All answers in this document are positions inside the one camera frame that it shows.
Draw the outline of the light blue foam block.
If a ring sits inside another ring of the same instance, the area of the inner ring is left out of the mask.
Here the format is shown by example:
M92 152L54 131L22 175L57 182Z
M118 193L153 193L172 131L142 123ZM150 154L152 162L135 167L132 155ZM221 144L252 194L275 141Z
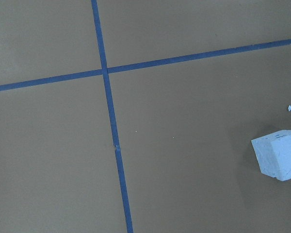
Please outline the light blue foam block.
M251 140L262 174L280 181L291 179L291 130Z

